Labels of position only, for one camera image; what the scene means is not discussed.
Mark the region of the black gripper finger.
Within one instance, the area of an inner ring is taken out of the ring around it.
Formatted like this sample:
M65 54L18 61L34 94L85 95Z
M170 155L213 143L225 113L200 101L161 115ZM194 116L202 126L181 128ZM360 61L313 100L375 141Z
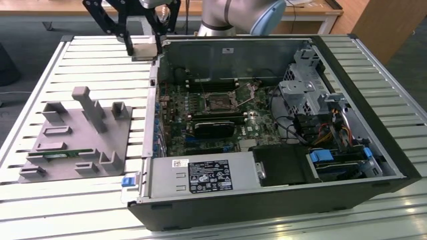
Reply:
M108 4L117 11L117 22L109 17L101 5L101 0L82 0L81 4L92 16L101 30L108 35L114 35L117 40L124 43L126 54L133 55L133 44L126 29L126 1L125 0L106 0Z
M161 21L156 7L165 5L168 9L168 17L165 21ZM181 7L180 0L144 0L142 7L145 9L144 16L150 25L154 33L156 51L160 55L162 53L162 40L165 39L166 33L172 33L176 28L177 16Z

